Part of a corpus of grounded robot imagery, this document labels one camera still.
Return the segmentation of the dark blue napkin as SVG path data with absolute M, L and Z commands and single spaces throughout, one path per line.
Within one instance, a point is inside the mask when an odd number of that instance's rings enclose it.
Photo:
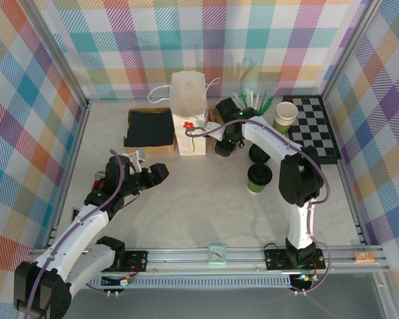
M 170 146 L 174 143 L 174 124 L 169 110 L 163 112 L 129 112 L 126 147 Z

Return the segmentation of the white flower paper bag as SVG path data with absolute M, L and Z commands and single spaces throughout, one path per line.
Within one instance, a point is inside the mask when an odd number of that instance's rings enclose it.
M 205 126 L 208 120 L 207 90 L 220 81 L 221 78 L 217 77 L 206 83 L 204 74 L 194 70 L 172 74 L 171 83 L 166 86 L 170 93 L 166 100 L 172 113 L 181 156 L 206 155 L 205 138 L 190 138 L 185 131 Z

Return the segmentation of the small mint green clock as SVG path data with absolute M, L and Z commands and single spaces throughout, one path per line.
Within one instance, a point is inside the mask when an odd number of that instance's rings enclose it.
M 222 244 L 211 244 L 208 246 L 208 264 L 225 265 L 227 261 L 226 246 Z

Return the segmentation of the black plastic cup lid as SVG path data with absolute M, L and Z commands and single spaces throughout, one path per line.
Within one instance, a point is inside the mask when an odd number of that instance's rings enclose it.
M 266 186 L 273 178 L 271 168 L 264 163 L 255 163 L 247 171 L 250 182 L 258 186 Z

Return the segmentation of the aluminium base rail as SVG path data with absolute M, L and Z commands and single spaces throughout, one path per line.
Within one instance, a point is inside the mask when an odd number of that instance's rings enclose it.
M 227 275 L 227 274 L 265 274 L 269 271 L 265 265 L 265 256 L 261 247 L 227 249 L 225 265 L 209 265 L 206 248 L 159 249 L 146 248 L 148 262 L 146 275 Z M 372 263 L 357 263 L 354 254 L 357 251 L 374 253 Z M 386 272 L 388 261 L 379 246 L 331 246 L 331 265 L 327 266 L 329 274 Z

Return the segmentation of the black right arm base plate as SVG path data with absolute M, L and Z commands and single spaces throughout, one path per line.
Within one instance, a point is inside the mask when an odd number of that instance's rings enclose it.
M 301 261 L 286 249 L 265 249 L 264 255 L 267 270 L 325 270 L 327 267 L 321 249 Z

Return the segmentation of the green white paper cup stack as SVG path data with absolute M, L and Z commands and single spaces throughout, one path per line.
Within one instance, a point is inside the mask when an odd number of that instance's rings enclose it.
M 285 134 L 298 116 L 298 108 L 291 102 L 280 102 L 275 108 L 273 127 Z

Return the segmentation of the small connector board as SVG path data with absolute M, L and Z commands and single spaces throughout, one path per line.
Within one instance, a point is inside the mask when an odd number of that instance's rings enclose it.
M 313 283 L 319 280 L 317 274 L 291 274 L 291 286 L 298 289 L 308 290 L 313 286 Z
M 128 286 L 134 282 L 135 275 L 119 276 L 101 276 L 101 285 L 103 286 Z

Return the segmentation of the black white chessboard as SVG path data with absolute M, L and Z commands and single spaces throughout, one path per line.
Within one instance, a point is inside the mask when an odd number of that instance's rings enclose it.
M 303 147 L 313 146 L 321 164 L 336 165 L 341 159 L 327 110 L 320 96 L 284 96 L 299 113 L 288 130 L 288 137 Z

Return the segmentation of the aluminium corner post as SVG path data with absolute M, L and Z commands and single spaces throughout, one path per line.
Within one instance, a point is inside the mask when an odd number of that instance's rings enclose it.
M 366 35 L 367 30 L 376 14 L 378 13 L 380 7 L 382 6 L 384 0 L 368 0 L 362 15 L 358 19 L 358 23 L 353 29 L 351 36 L 346 42 L 346 46 L 340 55 L 338 63 L 334 67 L 334 70 L 322 91 L 323 100 L 327 100 L 331 94 L 331 92 L 336 88 L 338 83 L 340 82 L 343 73 L 345 72 L 350 60 L 354 56 L 358 47 L 360 46 L 364 36 Z
M 34 28 L 38 32 L 41 40 L 44 42 L 45 48 L 48 50 L 53 61 L 56 62 L 58 69 L 60 70 L 63 78 L 67 81 L 72 93 L 77 97 L 84 108 L 88 108 L 88 99 L 82 91 L 81 85 L 76 79 L 74 72 L 70 68 L 69 63 L 67 62 L 62 50 L 53 37 L 53 34 L 43 19 L 41 12 L 36 6 L 35 0 L 25 1 L 25 12 L 27 15 L 30 15 L 30 20 L 34 24 Z

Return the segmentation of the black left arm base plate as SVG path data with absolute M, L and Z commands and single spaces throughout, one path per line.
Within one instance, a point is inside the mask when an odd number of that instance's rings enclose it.
M 148 262 L 148 251 L 120 251 L 114 262 L 101 272 L 145 272 Z

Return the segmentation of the black cup lid stack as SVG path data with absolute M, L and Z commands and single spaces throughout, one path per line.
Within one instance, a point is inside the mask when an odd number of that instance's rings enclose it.
M 249 149 L 249 158 L 253 163 L 267 163 L 271 157 L 267 155 L 261 148 L 257 148 L 256 145 L 252 145 Z

